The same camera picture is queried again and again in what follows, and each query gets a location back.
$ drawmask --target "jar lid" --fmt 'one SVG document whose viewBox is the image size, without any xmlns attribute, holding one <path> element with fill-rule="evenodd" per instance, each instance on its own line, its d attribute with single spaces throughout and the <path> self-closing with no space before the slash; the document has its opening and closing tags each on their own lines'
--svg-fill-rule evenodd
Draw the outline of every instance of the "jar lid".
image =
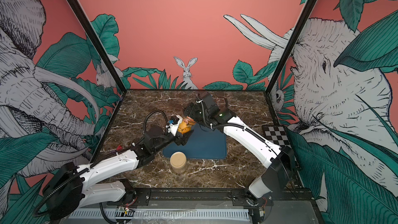
<svg viewBox="0 0 398 224">
<path fill-rule="evenodd" d="M 187 157 L 182 152 L 175 152 L 170 157 L 170 164 L 175 169 L 181 169 L 182 167 L 185 166 L 186 162 L 187 162 Z"/>
</svg>

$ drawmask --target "marble tabletop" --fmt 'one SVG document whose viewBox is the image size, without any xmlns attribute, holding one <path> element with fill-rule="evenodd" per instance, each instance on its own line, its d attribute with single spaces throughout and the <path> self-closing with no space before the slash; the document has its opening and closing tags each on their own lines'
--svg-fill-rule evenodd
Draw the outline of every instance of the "marble tabletop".
<svg viewBox="0 0 398 224">
<path fill-rule="evenodd" d="M 120 106 L 112 123 L 101 153 L 127 147 L 142 136 L 142 123 L 148 113 L 163 110 L 167 117 L 182 114 L 183 108 L 194 101 L 195 91 L 142 91 L 131 90 Z M 261 125 L 273 124 L 271 113 L 263 92 L 209 91 L 215 102 L 223 104 L 226 97 L 229 108 L 253 130 L 263 135 Z M 159 114 L 148 121 L 164 126 Z M 227 157 L 225 159 L 188 159 L 188 168 L 179 175 L 172 171 L 170 159 L 162 152 L 155 159 L 139 169 L 111 177 L 103 183 L 127 178 L 134 187 L 158 188 L 239 188 L 247 187 L 256 177 L 265 172 L 259 160 L 236 140 L 226 137 Z"/>
</svg>

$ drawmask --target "pink wall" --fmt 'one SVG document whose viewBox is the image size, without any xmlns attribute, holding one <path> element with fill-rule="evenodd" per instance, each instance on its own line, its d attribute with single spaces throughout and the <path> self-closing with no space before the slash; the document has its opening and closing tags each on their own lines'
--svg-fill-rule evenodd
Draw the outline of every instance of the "pink wall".
<svg viewBox="0 0 398 224">
<path fill-rule="evenodd" d="M 173 56 L 186 64 L 192 57 L 192 81 L 201 88 L 211 82 L 236 82 L 232 70 L 238 60 L 256 72 L 267 64 L 270 51 L 246 42 L 223 15 L 251 16 L 273 32 L 285 34 L 300 14 L 301 0 L 79 0 L 89 19 L 99 14 L 115 16 L 120 43 L 115 66 L 166 69 L 180 76 Z M 132 88 L 144 88 L 129 78 Z"/>
</svg>

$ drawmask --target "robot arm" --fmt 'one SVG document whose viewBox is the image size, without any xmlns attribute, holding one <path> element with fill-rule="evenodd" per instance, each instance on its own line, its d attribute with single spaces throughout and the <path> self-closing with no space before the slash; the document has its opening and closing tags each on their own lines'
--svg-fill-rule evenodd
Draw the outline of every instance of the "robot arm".
<svg viewBox="0 0 398 224">
<path fill-rule="evenodd" d="M 118 173 L 148 164 L 157 152 L 171 142 L 185 145 L 193 132 L 186 126 L 188 122 L 192 124 L 198 122 L 209 128 L 217 128 L 241 143 L 267 168 L 266 172 L 248 187 L 252 201 L 271 191 L 280 190 L 290 180 L 294 168 L 292 150 L 287 146 L 282 149 L 263 138 L 227 106 L 220 109 L 209 93 L 198 95 L 196 104 L 191 103 L 184 109 L 184 117 L 176 115 L 170 120 L 166 119 L 166 131 L 154 126 L 144 133 L 137 144 L 133 143 L 132 146 L 116 154 L 106 155 L 97 162 L 77 167 L 73 163 L 65 164 L 44 187 L 43 200 L 35 208 L 34 216 L 49 214 L 51 220 L 57 220 L 79 207 L 94 203 L 134 202 L 136 192 L 127 179 L 113 183 L 97 183 Z M 47 212 L 37 213 L 46 202 Z"/>
</svg>

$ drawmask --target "elephant ear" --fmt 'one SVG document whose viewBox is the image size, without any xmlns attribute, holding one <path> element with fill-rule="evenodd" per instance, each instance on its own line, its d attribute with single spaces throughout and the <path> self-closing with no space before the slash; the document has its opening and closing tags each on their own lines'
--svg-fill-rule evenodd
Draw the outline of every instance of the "elephant ear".
<svg viewBox="0 0 398 224">
<path fill-rule="evenodd" d="M 0 0 L 0 28 L 30 59 L 41 43 L 45 20 L 40 0 Z"/>
</svg>

